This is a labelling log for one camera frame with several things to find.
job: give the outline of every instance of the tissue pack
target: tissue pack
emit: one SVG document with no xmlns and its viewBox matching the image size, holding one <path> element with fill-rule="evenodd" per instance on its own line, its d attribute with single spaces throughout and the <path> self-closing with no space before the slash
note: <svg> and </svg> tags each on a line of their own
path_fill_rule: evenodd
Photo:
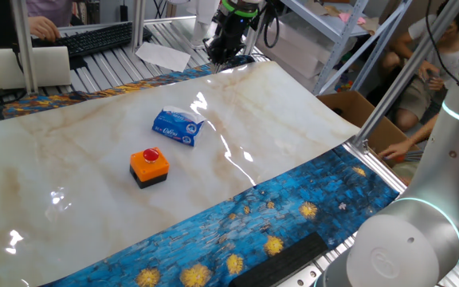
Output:
<svg viewBox="0 0 459 287">
<path fill-rule="evenodd" d="M 194 146 L 205 118 L 181 108 L 167 106 L 153 122 L 153 130 L 182 144 Z"/>
</svg>

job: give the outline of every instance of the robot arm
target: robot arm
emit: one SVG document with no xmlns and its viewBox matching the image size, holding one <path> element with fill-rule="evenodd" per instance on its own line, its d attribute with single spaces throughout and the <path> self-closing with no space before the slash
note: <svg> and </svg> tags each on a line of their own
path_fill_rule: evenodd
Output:
<svg viewBox="0 0 459 287">
<path fill-rule="evenodd" d="M 459 86 L 448 91 L 417 174 L 361 225 L 316 287 L 432 287 L 459 262 Z"/>
<path fill-rule="evenodd" d="M 210 61 L 218 67 L 235 57 L 245 47 L 241 38 L 247 27 L 257 29 L 259 6 L 264 0 L 222 0 L 215 21 L 215 36 L 205 40 Z"/>
</svg>

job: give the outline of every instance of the black strip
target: black strip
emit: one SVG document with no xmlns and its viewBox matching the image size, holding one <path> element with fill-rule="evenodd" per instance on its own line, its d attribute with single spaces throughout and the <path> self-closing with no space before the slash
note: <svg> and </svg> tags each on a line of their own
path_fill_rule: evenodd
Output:
<svg viewBox="0 0 459 287">
<path fill-rule="evenodd" d="M 328 251 L 315 232 L 260 265 L 233 279 L 229 287 L 269 287 L 290 278 L 310 261 Z"/>
<path fill-rule="evenodd" d="M 137 185 L 139 186 L 139 188 L 143 189 L 145 187 L 149 187 L 149 186 L 152 186 L 154 184 L 157 184 L 157 183 L 161 183 L 163 181 L 165 181 L 167 179 L 167 174 L 165 175 L 160 175 L 160 176 L 157 176 L 156 178 L 154 179 L 149 179 L 145 182 L 142 182 L 139 177 L 137 176 L 137 174 L 135 173 L 134 169 L 132 168 L 131 166 L 131 174 L 132 174 L 132 177 L 135 179 L 135 181 L 137 182 Z"/>
</svg>

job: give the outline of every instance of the keyboard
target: keyboard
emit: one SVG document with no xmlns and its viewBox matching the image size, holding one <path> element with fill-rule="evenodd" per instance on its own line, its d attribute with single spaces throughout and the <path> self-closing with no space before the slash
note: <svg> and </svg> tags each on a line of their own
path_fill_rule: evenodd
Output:
<svg viewBox="0 0 459 287">
<path fill-rule="evenodd" d="M 150 30 L 143 29 L 143 40 L 151 39 Z M 62 37 L 54 43 L 41 39 L 33 39 L 33 47 L 66 46 L 69 57 L 84 56 L 90 53 L 104 51 L 119 45 L 125 45 L 132 40 L 132 22 L 109 26 L 77 35 Z"/>
</svg>

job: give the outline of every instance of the orange box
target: orange box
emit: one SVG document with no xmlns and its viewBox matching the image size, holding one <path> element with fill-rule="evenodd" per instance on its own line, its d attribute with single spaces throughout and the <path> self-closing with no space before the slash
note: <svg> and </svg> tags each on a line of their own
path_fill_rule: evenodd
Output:
<svg viewBox="0 0 459 287">
<path fill-rule="evenodd" d="M 169 163 L 158 147 L 131 155 L 131 174 L 140 188 L 163 182 L 168 172 Z"/>
</svg>

